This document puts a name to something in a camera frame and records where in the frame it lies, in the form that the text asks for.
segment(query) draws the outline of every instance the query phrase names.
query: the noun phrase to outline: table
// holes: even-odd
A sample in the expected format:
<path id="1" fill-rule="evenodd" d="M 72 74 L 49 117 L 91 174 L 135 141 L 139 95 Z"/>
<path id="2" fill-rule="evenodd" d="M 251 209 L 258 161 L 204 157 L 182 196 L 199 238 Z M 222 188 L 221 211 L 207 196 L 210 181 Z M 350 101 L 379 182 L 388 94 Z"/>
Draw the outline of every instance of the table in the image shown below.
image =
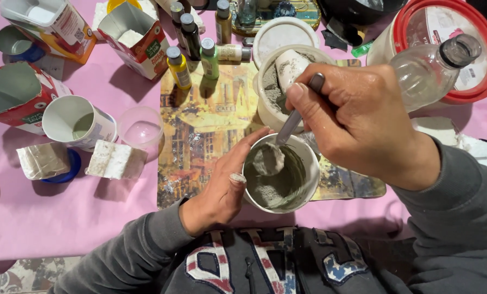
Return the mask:
<path id="1" fill-rule="evenodd" d="M 93 19 L 97 0 L 71 1 L 84 19 Z M 171 18 L 160 11 L 162 27 L 170 44 L 177 44 Z M 207 31 L 201 37 L 215 38 L 214 12 L 201 17 Z M 0 17 L 0 28 L 8 22 Z M 318 35 L 324 44 L 321 30 Z M 241 38 L 233 36 L 233 42 Z M 335 59 L 352 58 L 349 53 L 321 46 Z M 63 82 L 76 95 L 119 117 L 136 105 L 159 109 L 160 85 L 139 76 L 107 44 L 98 44 L 86 65 L 65 63 Z M 463 133 L 487 139 L 487 99 L 471 106 L 443 112 Z M 0 123 L 0 261 L 49 256 L 77 256 L 117 235 L 123 225 L 144 213 L 156 211 L 158 161 L 148 163 L 137 182 L 110 181 L 84 176 L 83 169 L 72 182 L 49 185 L 25 178 L 15 149 L 49 142 L 49 139 Z M 80 151 L 84 167 L 90 153 Z M 356 232 L 373 237 L 409 237 L 409 213 L 388 187 L 377 199 L 310 202 L 288 215 L 273 215 L 244 206 L 234 225 L 292 225 Z"/>

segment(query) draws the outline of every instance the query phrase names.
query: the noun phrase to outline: cement mixture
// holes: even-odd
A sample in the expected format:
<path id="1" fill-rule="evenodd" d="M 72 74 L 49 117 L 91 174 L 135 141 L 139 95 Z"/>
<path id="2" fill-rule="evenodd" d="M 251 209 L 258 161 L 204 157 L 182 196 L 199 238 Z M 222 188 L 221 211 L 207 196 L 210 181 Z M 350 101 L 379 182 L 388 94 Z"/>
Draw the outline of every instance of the cement mixture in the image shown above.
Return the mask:
<path id="1" fill-rule="evenodd" d="M 305 54 L 301 52 L 298 53 L 299 55 L 307 58 L 311 63 L 315 60 L 314 56 L 310 54 Z M 265 74 L 263 75 L 263 87 L 265 95 L 269 100 L 269 105 L 271 105 L 274 110 L 281 112 L 282 114 L 290 115 L 290 110 L 286 109 L 285 107 L 287 97 L 281 91 L 281 88 L 279 86 L 278 73 L 276 72 L 276 67 L 274 66 L 274 63 L 269 66 L 269 68 L 265 71 Z"/>
<path id="2" fill-rule="evenodd" d="M 261 145 L 254 158 L 254 168 L 263 176 L 274 176 L 284 167 L 285 154 L 278 146 L 266 142 Z"/>
<path id="3" fill-rule="evenodd" d="M 255 168 L 255 161 L 260 161 L 256 154 L 262 145 L 254 147 L 246 158 L 243 174 L 247 179 L 247 191 L 262 207 L 287 208 L 293 200 L 301 197 L 300 191 L 306 183 L 304 165 L 301 158 L 284 145 L 280 147 L 285 156 L 283 169 L 276 175 L 263 176 Z"/>

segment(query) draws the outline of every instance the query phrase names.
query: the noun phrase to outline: silver bottle cap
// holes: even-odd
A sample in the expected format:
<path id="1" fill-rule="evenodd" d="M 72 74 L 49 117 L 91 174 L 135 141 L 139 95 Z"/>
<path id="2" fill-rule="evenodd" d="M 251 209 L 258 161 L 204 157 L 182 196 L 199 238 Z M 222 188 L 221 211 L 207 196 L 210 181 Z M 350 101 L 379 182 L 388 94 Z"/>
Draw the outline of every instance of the silver bottle cap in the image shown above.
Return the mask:
<path id="1" fill-rule="evenodd" d="M 211 38 L 203 38 L 201 40 L 201 52 L 207 56 L 213 56 L 216 50 L 214 40 Z"/>
<path id="2" fill-rule="evenodd" d="M 243 47 L 242 48 L 242 60 L 251 60 L 251 47 Z"/>
<path id="3" fill-rule="evenodd" d="M 171 16 L 173 17 L 173 20 L 177 23 L 180 22 L 180 17 L 185 13 L 185 10 L 183 9 L 183 4 L 176 1 L 171 3 Z"/>
<path id="4" fill-rule="evenodd" d="M 227 18 L 229 17 L 230 11 L 229 11 L 229 1 L 227 0 L 220 0 L 218 3 L 216 3 L 216 12 L 218 17 L 220 18 Z"/>
<path id="5" fill-rule="evenodd" d="M 182 63 L 182 52 L 180 48 L 176 46 L 170 46 L 166 51 L 169 63 L 174 65 L 180 65 Z"/>
<path id="6" fill-rule="evenodd" d="M 180 16 L 180 22 L 182 23 L 182 28 L 188 32 L 193 32 L 196 24 L 194 23 L 194 17 L 190 13 L 184 13 Z"/>

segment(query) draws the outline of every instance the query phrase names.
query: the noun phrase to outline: juice carton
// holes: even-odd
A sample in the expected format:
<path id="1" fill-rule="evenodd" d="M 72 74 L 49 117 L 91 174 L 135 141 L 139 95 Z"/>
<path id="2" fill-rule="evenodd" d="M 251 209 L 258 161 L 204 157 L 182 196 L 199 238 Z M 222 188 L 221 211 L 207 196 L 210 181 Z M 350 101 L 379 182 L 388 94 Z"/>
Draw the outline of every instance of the juice carton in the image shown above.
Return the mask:
<path id="1" fill-rule="evenodd" d="M 81 64 L 96 43 L 69 0 L 0 0 L 0 14 L 47 53 Z"/>
<path id="2" fill-rule="evenodd" d="M 0 67 L 0 122 L 44 135 L 42 117 L 51 101 L 73 92 L 35 65 L 19 61 Z"/>
<path id="3" fill-rule="evenodd" d="M 124 63 L 140 75 L 155 81 L 167 70 L 169 43 L 160 21 L 135 6 L 127 2 L 117 6 L 100 23 L 98 32 Z M 138 35 L 140 40 L 134 40 L 135 44 L 128 47 L 119 41 L 126 33 Z"/>

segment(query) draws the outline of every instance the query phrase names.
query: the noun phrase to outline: person's right hand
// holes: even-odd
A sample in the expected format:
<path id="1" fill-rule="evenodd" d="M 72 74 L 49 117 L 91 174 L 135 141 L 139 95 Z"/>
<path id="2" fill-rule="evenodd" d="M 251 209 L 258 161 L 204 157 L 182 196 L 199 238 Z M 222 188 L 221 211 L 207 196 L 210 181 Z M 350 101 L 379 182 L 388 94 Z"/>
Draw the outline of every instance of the person's right hand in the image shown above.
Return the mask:
<path id="1" fill-rule="evenodd" d="M 315 73 L 325 76 L 322 96 L 306 87 Z M 336 113 L 324 99 L 339 107 Z M 389 65 L 310 64 L 287 90 L 286 107 L 301 113 L 305 129 L 314 132 L 322 155 L 334 164 L 414 191 L 439 176 L 438 149 L 412 128 Z"/>

